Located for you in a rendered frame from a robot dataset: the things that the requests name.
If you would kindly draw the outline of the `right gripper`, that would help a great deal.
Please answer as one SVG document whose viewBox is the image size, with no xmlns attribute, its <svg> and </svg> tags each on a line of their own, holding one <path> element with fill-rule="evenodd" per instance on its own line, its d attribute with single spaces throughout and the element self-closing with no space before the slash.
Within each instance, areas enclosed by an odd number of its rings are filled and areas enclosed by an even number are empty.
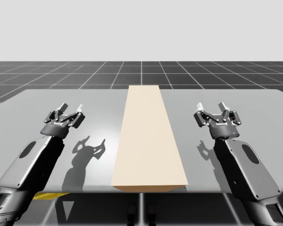
<svg viewBox="0 0 283 226">
<path fill-rule="evenodd" d="M 224 102 L 218 104 L 223 119 L 217 121 L 217 117 L 207 113 L 202 103 L 197 104 L 197 110 L 193 115 L 198 126 L 208 126 L 209 132 L 213 139 L 231 139 L 239 136 L 239 132 L 236 125 L 241 125 L 241 120 L 236 111 L 232 111 L 229 107 L 225 105 Z"/>
</svg>

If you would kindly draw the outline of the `tall board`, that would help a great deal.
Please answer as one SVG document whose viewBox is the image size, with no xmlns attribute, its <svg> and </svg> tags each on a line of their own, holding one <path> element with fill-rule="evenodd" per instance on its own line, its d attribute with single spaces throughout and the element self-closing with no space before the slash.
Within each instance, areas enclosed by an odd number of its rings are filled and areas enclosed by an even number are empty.
<svg viewBox="0 0 283 226">
<path fill-rule="evenodd" d="M 137 193 L 188 185 L 159 86 L 129 86 L 111 185 Z"/>
</svg>

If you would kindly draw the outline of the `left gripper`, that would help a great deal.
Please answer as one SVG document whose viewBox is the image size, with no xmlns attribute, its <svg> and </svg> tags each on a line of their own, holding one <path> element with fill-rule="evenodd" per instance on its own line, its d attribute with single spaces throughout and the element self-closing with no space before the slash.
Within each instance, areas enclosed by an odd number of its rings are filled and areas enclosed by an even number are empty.
<svg viewBox="0 0 283 226">
<path fill-rule="evenodd" d="M 44 120 L 45 126 L 41 129 L 40 133 L 46 136 L 66 138 L 69 133 L 69 127 L 77 129 L 85 119 L 85 115 L 83 114 L 85 106 L 80 104 L 75 113 L 63 115 L 67 108 L 68 105 L 63 103 L 56 110 L 50 111 Z"/>
</svg>

